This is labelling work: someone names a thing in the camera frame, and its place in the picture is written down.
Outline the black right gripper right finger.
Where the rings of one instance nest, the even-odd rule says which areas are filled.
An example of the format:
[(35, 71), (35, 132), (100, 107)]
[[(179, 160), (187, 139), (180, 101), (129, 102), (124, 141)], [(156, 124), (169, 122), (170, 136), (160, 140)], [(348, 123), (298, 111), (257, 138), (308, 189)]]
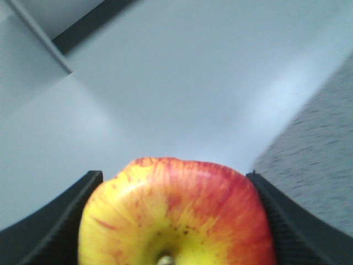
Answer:
[(352, 237), (321, 221), (258, 173), (246, 174), (265, 208), (278, 264), (352, 264)]

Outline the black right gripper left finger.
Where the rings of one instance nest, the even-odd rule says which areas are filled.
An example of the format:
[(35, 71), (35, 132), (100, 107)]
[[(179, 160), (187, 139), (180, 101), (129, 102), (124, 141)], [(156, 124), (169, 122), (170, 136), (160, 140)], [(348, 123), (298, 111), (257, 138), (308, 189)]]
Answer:
[(102, 182), (102, 171), (89, 171), (54, 200), (2, 230), (1, 264), (77, 264), (83, 208)]

